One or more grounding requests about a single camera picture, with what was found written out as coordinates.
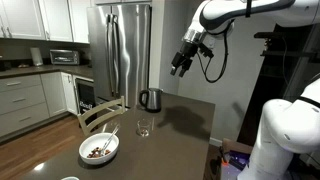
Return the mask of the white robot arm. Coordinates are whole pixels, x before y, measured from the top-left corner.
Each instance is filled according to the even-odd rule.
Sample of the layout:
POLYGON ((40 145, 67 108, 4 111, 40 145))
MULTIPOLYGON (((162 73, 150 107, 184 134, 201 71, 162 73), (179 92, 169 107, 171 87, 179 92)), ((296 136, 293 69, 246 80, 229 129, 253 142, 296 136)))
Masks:
MULTIPOLYGON (((316 24, 320 20, 320 0, 204 0, 172 60, 171 73, 183 76, 198 51, 212 54, 203 44, 207 34, 225 39, 236 18, 252 14, 268 15, 282 27, 316 24)), ((283 180, 295 153, 314 152, 319 146, 320 80, 317 79, 294 102, 272 99, 263 105, 249 163, 237 180, 283 180)))

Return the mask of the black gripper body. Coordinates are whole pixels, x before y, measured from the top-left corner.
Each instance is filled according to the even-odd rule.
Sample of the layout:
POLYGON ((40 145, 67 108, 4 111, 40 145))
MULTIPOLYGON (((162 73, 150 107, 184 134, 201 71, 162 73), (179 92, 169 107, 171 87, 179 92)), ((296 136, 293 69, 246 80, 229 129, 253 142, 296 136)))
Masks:
POLYGON ((190 42, 184 42, 181 49, 175 54, 171 64, 173 69, 182 67, 183 69, 188 70, 191 66, 191 58, 195 56, 198 50, 196 44, 190 42))

